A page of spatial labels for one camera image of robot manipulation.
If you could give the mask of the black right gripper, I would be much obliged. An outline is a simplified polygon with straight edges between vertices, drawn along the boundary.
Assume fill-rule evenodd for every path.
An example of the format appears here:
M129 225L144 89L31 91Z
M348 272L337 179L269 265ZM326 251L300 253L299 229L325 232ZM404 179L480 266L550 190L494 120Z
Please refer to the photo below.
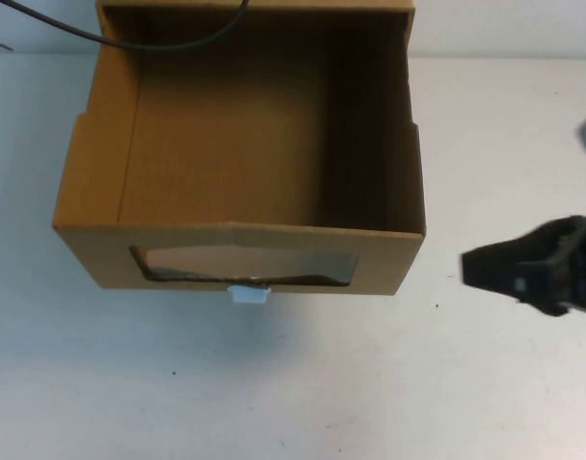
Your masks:
M568 235L558 303L547 273L527 262L547 259ZM586 313L586 218L550 220L515 239L472 249L461 255L461 266L463 284L469 288L513 298L545 315L562 315L563 307Z

